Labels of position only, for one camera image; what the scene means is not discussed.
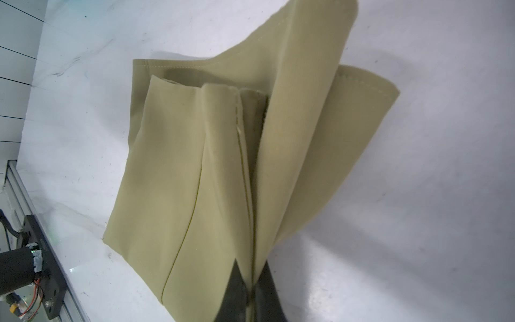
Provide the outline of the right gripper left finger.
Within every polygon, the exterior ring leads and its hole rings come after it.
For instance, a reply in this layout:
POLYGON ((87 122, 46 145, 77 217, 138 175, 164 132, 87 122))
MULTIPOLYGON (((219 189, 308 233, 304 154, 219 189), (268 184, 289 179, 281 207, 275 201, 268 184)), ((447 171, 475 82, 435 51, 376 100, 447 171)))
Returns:
POLYGON ((248 290, 235 261, 214 322, 246 322, 248 290))

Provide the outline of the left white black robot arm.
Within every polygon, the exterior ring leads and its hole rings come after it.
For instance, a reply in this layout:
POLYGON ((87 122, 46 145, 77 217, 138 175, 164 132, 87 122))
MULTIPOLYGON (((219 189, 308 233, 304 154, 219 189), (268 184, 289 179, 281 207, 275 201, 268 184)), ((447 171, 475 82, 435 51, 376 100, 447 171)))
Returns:
POLYGON ((1 253, 1 295, 25 287, 41 275, 42 251, 28 247, 1 253))

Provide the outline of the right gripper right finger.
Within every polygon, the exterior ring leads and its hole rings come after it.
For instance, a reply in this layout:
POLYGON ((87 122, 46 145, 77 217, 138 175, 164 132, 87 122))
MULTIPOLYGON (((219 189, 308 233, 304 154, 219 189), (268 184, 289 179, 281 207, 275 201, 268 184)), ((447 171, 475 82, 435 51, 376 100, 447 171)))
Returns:
POLYGON ((268 262, 254 288, 255 322, 287 322, 268 262))

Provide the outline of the olive green skirt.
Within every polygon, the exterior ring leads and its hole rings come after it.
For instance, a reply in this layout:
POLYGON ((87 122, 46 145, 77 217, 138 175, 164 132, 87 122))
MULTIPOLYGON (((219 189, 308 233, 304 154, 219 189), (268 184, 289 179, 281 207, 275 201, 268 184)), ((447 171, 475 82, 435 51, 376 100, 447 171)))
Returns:
POLYGON ((206 60, 136 59, 103 236, 175 321, 214 321, 236 261, 254 321, 268 256, 330 201, 399 95, 342 65, 356 1, 289 1, 206 60))

